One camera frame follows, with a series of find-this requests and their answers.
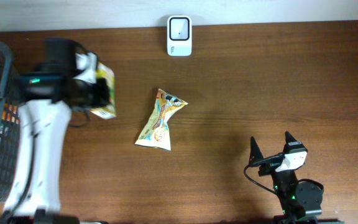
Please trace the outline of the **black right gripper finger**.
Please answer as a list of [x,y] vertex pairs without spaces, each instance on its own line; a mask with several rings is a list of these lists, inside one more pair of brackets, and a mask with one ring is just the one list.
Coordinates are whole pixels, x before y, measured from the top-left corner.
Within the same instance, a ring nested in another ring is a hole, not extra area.
[[249,156],[249,165],[256,164],[263,160],[264,157],[260,151],[260,148],[255,140],[255,137],[250,138],[250,156]]
[[285,132],[285,142],[289,144],[290,142],[297,142],[297,140],[290,134],[289,131]]

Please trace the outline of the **green yellow juice carton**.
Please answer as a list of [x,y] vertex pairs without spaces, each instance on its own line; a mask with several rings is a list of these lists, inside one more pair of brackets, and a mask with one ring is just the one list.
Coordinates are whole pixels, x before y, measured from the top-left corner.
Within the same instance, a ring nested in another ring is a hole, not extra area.
[[102,119],[113,119],[117,116],[115,104],[115,75],[114,72],[101,62],[96,70],[98,95],[104,106],[97,106],[91,112]]

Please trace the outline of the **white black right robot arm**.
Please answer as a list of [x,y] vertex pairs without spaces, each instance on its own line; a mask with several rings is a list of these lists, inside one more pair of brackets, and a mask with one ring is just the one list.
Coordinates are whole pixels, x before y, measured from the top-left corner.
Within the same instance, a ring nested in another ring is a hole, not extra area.
[[[272,223],[341,223],[338,219],[318,219],[323,210],[324,186],[311,179],[298,179],[295,171],[305,164],[308,154],[304,144],[285,132],[283,151],[264,157],[255,140],[250,138],[249,163],[244,168],[245,177],[258,187],[274,194],[280,202],[282,215],[273,217]],[[247,174],[257,167],[258,175],[271,176],[272,188],[268,188]]]

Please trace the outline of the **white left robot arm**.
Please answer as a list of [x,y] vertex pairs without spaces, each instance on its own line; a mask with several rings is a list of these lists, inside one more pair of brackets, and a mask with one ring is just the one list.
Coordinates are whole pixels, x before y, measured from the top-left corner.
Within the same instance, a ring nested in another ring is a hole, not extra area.
[[17,73],[0,42],[0,223],[78,223],[60,212],[59,175],[72,112],[112,103],[98,56],[69,39],[48,39],[45,59]]

